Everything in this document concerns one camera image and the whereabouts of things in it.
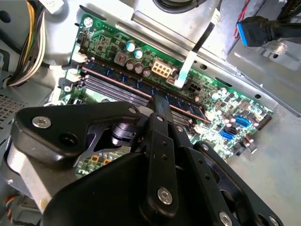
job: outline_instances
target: yellow wire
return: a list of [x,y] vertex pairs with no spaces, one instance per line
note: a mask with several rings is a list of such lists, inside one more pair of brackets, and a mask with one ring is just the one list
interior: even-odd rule
[[30,23],[30,28],[29,28],[29,35],[28,35],[28,42],[27,42],[27,49],[25,52],[25,57],[24,57],[24,61],[23,64],[26,63],[25,59],[27,58],[28,54],[29,54],[29,49],[30,49],[30,44],[31,44],[31,40],[32,40],[32,33],[33,33],[33,27],[34,27],[34,10],[31,6],[31,4],[29,2],[27,2],[27,8],[28,8],[28,14],[29,14],[29,23]]

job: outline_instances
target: ventilation grille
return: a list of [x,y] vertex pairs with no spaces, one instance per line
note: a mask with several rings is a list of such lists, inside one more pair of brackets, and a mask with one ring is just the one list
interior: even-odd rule
[[0,94],[0,132],[4,129],[3,122],[27,105],[22,101]]

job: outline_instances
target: silver screw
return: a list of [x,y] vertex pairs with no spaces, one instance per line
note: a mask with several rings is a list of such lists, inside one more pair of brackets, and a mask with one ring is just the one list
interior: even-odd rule
[[272,223],[275,225],[275,226],[279,226],[278,222],[276,221],[275,218],[273,218],[271,215],[269,216],[269,219],[272,221]]
[[158,190],[158,198],[161,202],[163,202],[165,205],[170,205],[173,202],[173,197],[170,194],[170,192],[162,187]]
[[49,118],[44,116],[38,116],[34,117],[32,120],[32,124],[35,127],[41,128],[41,129],[47,129],[51,126],[51,121]]
[[219,216],[220,216],[221,222],[225,226],[232,226],[232,221],[231,221],[230,217],[225,212],[220,212]]
[[135,110],[134,108],[131,108],[131,107],[130,107],[128,110],[129,110],[131,113],[136,114],[136,110]]
[[92,27],[92,25],[93,25],[93,20],[92,20],[92,18],[86,17],[86,18],[84,19],[84,26],[85,26],[86,28],[90,28],[90,27]]
[[183,128],[181,126],[177,126],[177,130],[179,130],[180,132],[183,132]]
[[207,145],[202,145],[202,147],[203,147],[203,149],[204,149],[205,151],[208,151],[208,150],[209,150],[209,147],[208,147]]
[[162,119],[160,116],[157,116],[157,119],[158,119],[159,121],[163,121],[163,119]]
[[65,86],[65,87],[64,87],[64,91],[65,91],[66,93],[71,92],[71,87],[70,87],[70,86]]

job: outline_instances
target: cable bundle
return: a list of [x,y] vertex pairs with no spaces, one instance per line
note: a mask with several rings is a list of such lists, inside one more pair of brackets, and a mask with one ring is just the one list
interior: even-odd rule
[[30,29],[15,73],[6,81],[17,86],[31,78],[42,64],[46,49],[45,8],[38,1],[26,1]]
[[19,220],[14,220],[12,215],[11,215],[11,205],[12,203],[14,202],[14,200],[18,197],[19,195],[13,195],[11,197],[9,197],[6,202],[5,202],[5,210],[6,210],[6,214],[8,216],[8,220],[11,224],[14,224],[14,225],[22,225],[22,226],[36,226],[32,223],[26,223],[26,222],[23,222],[23,221],[19,221]]

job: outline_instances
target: blue sata port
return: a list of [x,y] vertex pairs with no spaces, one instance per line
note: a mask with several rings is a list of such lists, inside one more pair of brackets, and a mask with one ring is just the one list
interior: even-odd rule
[[234,116],[235,119],[236,119],[236,124],[242,126],[242,127],[249,127],[251,125],[250,121],[244,117],[241,117],[241,116],[238,116],[238,115],[235,115]]
[[234,135],[228,133],[227,131],[225,131],[224,129],[220,131],[220,135],[225,138],[225,139],[228,139],[228,140],[233,140],[234,138]]

